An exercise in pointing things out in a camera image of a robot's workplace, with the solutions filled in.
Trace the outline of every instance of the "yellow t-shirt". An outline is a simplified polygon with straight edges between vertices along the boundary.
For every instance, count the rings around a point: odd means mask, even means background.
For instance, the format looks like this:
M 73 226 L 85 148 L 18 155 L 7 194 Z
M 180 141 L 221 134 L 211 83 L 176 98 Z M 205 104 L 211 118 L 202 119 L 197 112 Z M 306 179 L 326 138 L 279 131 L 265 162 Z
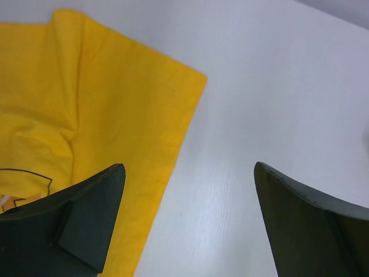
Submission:
M 0 37 L 1 197 L 26 203 L 123 163 L 102 276 L 132 276 L 206 77 L 72 10 Z

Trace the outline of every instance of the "white surface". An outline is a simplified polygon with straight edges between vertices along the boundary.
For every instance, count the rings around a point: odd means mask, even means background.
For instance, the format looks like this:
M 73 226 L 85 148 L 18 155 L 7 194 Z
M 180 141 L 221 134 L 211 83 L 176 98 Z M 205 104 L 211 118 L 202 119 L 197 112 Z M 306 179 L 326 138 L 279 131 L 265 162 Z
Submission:
M 12 0 L 0 20 L 46 21 L 59 7 L 209 77 L 136 276 L 276 277 L 258 160 L 369 207 L 365 29 L 292 0 Z

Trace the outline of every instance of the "tabletop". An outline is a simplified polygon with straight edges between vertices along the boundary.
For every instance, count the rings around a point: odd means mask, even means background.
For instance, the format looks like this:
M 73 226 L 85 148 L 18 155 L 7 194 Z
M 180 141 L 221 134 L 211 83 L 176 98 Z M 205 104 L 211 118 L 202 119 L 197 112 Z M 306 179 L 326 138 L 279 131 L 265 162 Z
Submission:
M 257 161 L 369 207 L 368 30 L 293 0 L 12 0 L 0 21 L 57 8 L 208 77 L 136 276 L 276 277 Z

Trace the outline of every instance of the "white table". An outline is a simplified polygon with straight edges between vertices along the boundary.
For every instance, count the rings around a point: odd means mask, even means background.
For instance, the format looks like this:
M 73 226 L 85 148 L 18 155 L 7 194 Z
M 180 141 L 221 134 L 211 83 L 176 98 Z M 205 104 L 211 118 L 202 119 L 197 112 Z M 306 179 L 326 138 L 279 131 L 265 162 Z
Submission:
M 60 7 L 209 77 L 136 276 L 276 277 L 258 160 L 369 207 L 369 31 L 293 0 L 12 0 L 0 20 Z

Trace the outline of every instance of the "black outline drawing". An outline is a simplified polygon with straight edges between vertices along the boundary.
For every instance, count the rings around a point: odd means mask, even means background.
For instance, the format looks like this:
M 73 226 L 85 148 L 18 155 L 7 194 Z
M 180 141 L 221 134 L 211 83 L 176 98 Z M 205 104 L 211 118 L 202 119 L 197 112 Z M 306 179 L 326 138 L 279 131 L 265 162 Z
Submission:
M 30 174 L 33 174 L 33 175 L 36 175 L 36 176 L 39 176 L 39 177 L 42 177 L 42 178 L 45 178 L 47 180 L 49 180 L 49 183 L 47 185 L 47 196 L 50 195 L 50 186 L 51 186 L 51 183 L 52 183 L 52 179 L 49 178 L 49 177 L 46 177 L 44 175 L 41 175 L 41 174 L 38 174 L 38 173 L 35 173 L 35 172 L 32 172 L 32 171 L 29 171 L 29 170 L 24 170 L 24 169 L 0 169 L 0 170 L 9 170 L 9 171 L 20 171 L 20 172 L 26 172 L 26 173 L 30 173 Z M 19 201 L 19 200 L 24 200 L 24 198 L 19 198 L 17 200 L 13 200 L 14 202 L 14 206 L 17 206 L 17 203 L 16 201 Z

